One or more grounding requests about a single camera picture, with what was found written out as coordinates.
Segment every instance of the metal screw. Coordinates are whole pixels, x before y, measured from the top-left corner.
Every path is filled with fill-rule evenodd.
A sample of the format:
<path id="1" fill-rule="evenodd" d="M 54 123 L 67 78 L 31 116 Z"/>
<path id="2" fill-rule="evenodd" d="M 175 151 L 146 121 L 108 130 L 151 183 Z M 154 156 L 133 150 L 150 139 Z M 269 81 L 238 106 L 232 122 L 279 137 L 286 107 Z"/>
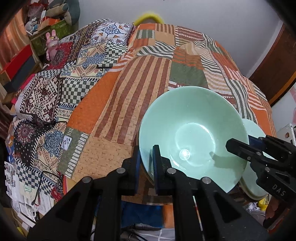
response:
<path id="1" fill-rule="evenodd" d="M 205 183 L 205 184 L 210 184 L 212 182 L 212 180 L 209 177 L 204 177 L 202 179 L 202 182 Z"/>
<path id="2" fill-rule="evenodd" d="M 176 173 L 176 169 L 170 167 L 170 168 L 167 169 L 167 172 L 168 172 L 168 174 L 175 174 Z"/>
<path id="3" fill-rule="evenodd" d="M 83 183 L 89 183 L 91 181 L 91 177 L 84 177 L 83 179 L 82 179 L 82 182 Z"/>
<path id="4" fill-rule="evenodd" d="M 125 173 L 125 169 L 123 167 L 117 168 L 116 172 L 119 174 Z"/>

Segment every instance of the patchwork quilt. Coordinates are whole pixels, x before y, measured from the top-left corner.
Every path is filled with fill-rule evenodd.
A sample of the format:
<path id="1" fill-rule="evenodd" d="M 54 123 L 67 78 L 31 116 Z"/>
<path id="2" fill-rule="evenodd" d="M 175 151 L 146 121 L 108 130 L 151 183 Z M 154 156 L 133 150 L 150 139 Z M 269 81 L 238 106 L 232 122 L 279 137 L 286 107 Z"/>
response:
<path id="1" fill-rule="evenodd" d="M 166 91 L 201 86 L 227 99 L 242 118 L 275 136 L 271 108 L 260 89 L 242 76 L 229 53 L 209 36 L 168 24 L 141 24 L 123 54 L 73 111 L 64 133 L 58 170 L 71 181 L 100 178 L 121 166 L 137 144 L 141 120 Z M 163 205 L 140 170 L 138 194 L 125 201 Z"/>
<path id="2" fill-rule="evenodd" d="M 67 122 L 89 90 L 127 52 L 132 28 L 109 19 L 89 24 L 60 40 L 50 66 L 23 85 L 15 99 L 19 120 L 7 137 L 9 160 L 17 165 L 21 182 L 30 188 L 41 182 L 46 194 L 62 193 L 63 174 L 57 166 Z"/>

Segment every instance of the green box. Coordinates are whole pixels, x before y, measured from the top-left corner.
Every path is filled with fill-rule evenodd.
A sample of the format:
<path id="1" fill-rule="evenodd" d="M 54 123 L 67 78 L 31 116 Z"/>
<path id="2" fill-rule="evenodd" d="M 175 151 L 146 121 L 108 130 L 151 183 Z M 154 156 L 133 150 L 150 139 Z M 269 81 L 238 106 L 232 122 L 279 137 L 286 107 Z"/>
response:
<path id="1" fill-rule="evenodd" d="M 43 55 L 46 53 L 46 36 L 45 34 L 47 32 L 52 32 L 52 30 L 56 31 L 56 35 L 59 37 L 59 39 L 62 39 L 72 33 L 74 33 L 73 26 L 66 23 L 66 21 L 63 19 L 62 21 L 57 22 L 56 24 L 52 26 L 48 26 L 45 29 L 42 29 L 42 31 L 37 34 L 36 36 L 32 36 L 31 39 L 32 45 L 36 51 L 37 55 Z"/>

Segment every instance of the yellow item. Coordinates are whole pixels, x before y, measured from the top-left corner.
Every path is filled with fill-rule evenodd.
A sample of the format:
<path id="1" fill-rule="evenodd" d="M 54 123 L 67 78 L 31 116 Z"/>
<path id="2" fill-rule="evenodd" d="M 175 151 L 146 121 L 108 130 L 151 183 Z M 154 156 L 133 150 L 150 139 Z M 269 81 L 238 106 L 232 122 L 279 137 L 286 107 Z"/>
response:
<path id="1" fill-rule="evenodd" d="M 17 229 L 18 229 L 18 231 L 20 231 L 20 233 L 21 233 L 22 235 L 25 236 L 24 232 L 22 231 L 22 229 L 21 229 L 20 227 L 17 227 Z"/>
<path id="2" fill-rule="evenodd" d="M 138 25 L 140 25 L 140 23 L 142 23 L 144 20 L 147 20 L 147 19 L 153 19 L 157 23 L 164 23 L 162 18 L 160 16 L 158 16 L 157 14 L 147 12 L 147 13 L 144 13 L 141 17 L 139 17 L 136 21 L 134 21 L 133 24 L 135 26 L 138 26 Z"/>
<path id="3" fill-rule="evenodd" d="M 265 198 L 261 199 L 259 202 L 258 202 L 258 207 L 260 208 L 261 211 L 265 211 L 267 206 L 268 206 L 268 196 L 266 196 Z"/>

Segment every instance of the label tag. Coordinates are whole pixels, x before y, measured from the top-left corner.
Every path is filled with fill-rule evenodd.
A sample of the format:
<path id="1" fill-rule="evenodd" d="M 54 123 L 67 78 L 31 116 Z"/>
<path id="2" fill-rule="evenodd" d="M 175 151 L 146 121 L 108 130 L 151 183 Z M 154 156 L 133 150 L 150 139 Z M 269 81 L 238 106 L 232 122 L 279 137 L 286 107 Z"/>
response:
<path id="1" fill-rule="evenodd" d="M 45 17 L 45 13 L 46 13 L 46 10 L 43 10 L 42 13 L 41 13 L 40 19 L 43 19 Z"/>
<path id="2" fill-rule="evenodd" d="M 61 148 L 63 148 L 64 150 L 68 150 L 71 144 L 71 141 L 72 141 L 72 137 L 65 135 L 61 143 Z"/>

